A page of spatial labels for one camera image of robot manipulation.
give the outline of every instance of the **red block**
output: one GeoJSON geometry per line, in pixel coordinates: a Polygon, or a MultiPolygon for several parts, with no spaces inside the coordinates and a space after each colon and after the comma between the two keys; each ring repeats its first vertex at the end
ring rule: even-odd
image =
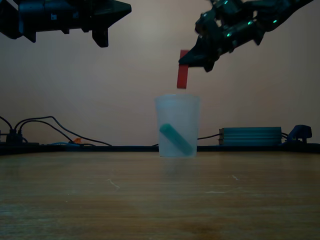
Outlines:
{"type": "MultiPolygon", "coordinates": [[[[181,50],[180,58],[184,57],[188,52],[189,52],[189,50],[181,50]]],[[[187,88],[188,69],[189,69],[189,65],[179,64],[178,81],[176,83],[176,87],[178,89],[186,89],[187,88]]]]}

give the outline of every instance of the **plastic cup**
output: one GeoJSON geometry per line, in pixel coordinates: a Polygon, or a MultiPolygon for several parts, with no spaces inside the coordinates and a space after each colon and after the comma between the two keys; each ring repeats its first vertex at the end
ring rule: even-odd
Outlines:
{"type": "Polygon", "coordinates": [[[155,99],[161,157],[194,157],[197,154],[200,98],[168,94],[155,99]]]}

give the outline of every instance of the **beige wall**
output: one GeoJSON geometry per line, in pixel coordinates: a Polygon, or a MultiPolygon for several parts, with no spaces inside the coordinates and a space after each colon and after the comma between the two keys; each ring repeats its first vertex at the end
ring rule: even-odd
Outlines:
{"type": "MultiPolygon", "coordinates": [[[[187,92],[202,99],[200,136],[222,127],[281,126],[289,133],[305,124],[320,143],[319,1],[267,33],[261,46],[250,42],[222,56],[212,72],[190,69],[187,90],[176,89],[180,49],[194,46],[195,21],[209,2],[127,2],[132,13],[110,28],[108,48],[81,30],[38,33],[35,44],[0,35],[0,115],[12,123],[53,115],[113,145],[152,145],[154,98],[187,92]]],[[[27,125],[24,134],[33,142],[64,141],[40,123],[27,125]]]]}

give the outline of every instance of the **robotic arm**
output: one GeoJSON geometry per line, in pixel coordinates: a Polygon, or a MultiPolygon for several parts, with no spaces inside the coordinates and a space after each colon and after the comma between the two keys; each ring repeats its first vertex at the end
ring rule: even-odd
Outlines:
{"type": "Polygon", "coordinates": [[[189,67],[210,72],[222,54],[251,40],[259,45],[265,32],[286,21],[313,0],[210,0],[212,9],[195,23],[199,34],[195,46],[179,60],[189,67]]]}
{"type": "Polygon", "coordinates": [[[11,39],[25,36],[36,42],[36,32],[70,29],[92,31],[99,47],[108,47],[108,28],[131,13],[131,5],[116,0],[0,0],[0,33],[11,39]]]}

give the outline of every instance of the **wooden table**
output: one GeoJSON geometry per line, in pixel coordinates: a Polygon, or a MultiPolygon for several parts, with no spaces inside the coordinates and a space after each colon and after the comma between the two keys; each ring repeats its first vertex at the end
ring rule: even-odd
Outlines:
{"type": "Polygon", "coordinates": [[[320,239],[320,155],[2,156],[0,239],[320,239]]]}

